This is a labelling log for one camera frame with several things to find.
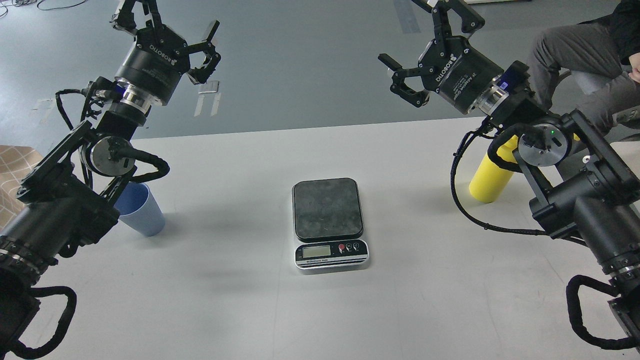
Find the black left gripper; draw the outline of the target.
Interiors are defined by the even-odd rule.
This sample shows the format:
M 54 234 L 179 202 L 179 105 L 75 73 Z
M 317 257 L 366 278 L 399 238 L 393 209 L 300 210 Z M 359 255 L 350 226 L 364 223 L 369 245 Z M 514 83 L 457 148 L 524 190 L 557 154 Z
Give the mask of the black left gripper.
M 133 8 L 140 3 L 146 27 L 138 29 Z M 190 60 L 183 52 L 185 39 L 174 30 L 163 25 L 156 0 L 120 0 L 110 19 L 112 28 L 135 36 L 123 63 L 115 73 L 115 80 L 128 82 L 157 99 L 162 106 L 169 103 L 182 76 L 187 73 L 194 85 L 206 84 L 220 63 L 213 38 L 220 26 L 213 20 L 205 31 L 204 39 L 186 47 L 188 55 L 203 53 L 202 66 L 190 68 Z

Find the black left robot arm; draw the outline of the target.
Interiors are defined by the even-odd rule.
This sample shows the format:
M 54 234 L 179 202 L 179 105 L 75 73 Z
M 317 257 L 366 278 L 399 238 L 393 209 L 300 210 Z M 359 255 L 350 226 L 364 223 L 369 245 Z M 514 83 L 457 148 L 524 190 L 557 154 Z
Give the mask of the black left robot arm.
M 153 106 L 165 106 L 183 76 L 206 84 L 221 55 L 213 38 L 213 20 L 202 41 L 189 44 L 162 22 L 155 0 L 142 0 L 145 25 L 137 28 L 134 0 L 121 0 L 110 23 L 134 40 L 114 79 L 99 77 L 84 89 L 55 94 L 64 121 L 69 117 L 60 96 L 84 98 L 78 125 L 20 182 L 16 193 L 24 208 L 1 230 L 1 357 L 42 358 L 63 341 L 77 306 L 66 285 L 37 287 L 58 258 L 96 244 L 119 221 L 115 204 L 126 186 L 165 177 L 167 162 L 134 148 L 131 139 Z M 41 299 L 65 296 L 57 328 L 45 344 L 31 348 L 20 337 L 41 307 Z

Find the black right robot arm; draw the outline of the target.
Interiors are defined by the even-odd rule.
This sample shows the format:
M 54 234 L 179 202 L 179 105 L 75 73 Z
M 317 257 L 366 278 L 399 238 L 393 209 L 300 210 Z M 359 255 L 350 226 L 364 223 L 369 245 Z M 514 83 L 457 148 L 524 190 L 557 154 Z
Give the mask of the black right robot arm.
M 463 0 L 418 0 L 432 16 L 434 39 L 415 68 L 403 68 L 388 54 L 378 59 L 393 71 L 390 91 L 415 107 L 434 92 L 457 111 L 486 115 L 466 133 L 450 170 L 450 189 L 460 206 L 455 177 L 466 149 L 495 130 L 487 149 L 501 170 L 521 173 L 534 192 L 529 202 L 541 230 L 503 228 L 471 219 L 487 230 L 544 235 L 586 246 L 608 282 L 574 276 L 566 286 L 569 322 L 580 339 L 603 350 L 639 348 L 639 178 L 591 125 L 582 112 L 562 116 L 545 111 L 533 99 L 528 67 L 515 61 L 502 69 L 470 44 L 485 20 Z M 590 334 L 583 323 L 581 287 L 611 297 L 612 314 L 626 333 L 621 339 Z

